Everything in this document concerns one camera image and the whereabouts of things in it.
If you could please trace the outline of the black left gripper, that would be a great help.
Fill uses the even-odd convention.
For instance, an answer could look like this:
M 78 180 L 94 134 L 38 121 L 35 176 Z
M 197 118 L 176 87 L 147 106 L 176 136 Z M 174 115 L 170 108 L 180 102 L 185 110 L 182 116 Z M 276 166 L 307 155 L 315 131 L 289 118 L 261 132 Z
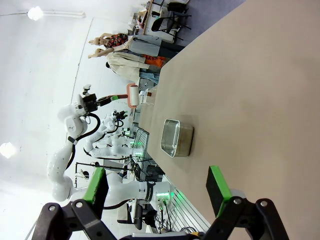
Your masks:
M 97 103 L 97 97 L 95 93 L 90 93 L 84 95 L 82 98 L 83 101 L 83 107 L 86 110 L 86 112 L 94 112 L 98 110 L 98 105 L 99 106 L 105 106 L 109 103 L 112 102 L 112 98 L 118 97 L 117 95 L 108 95 L 104 96 L 98 99 Z

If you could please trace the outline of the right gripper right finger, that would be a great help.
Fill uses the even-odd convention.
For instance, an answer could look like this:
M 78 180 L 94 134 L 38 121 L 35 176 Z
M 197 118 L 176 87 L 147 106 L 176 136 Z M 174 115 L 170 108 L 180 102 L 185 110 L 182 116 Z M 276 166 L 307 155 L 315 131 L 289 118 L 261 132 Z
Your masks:
M 227 240 L 235 228 L 243 228 L 252 240 L 288 240 L 289 236 L 272 200 L 260 198 L 255 203 L 233 195 L 220 168 L 208 168 L 206 189 L 215 220 L 206 231 L 205 240 Z

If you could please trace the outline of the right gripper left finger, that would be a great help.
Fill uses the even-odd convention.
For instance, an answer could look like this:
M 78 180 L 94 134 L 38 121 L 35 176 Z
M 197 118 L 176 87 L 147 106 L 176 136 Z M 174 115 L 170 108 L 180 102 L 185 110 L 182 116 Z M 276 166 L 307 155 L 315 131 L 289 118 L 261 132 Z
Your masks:
M 73 232 L 83 231 L 90 240 L 115 240 L 102 222 L 102 212 L 109 190 L 106 171 L 96 168 L 84 196 L 66 206 L 49 202 L 37 219 L 38 240 L 68 240 Z

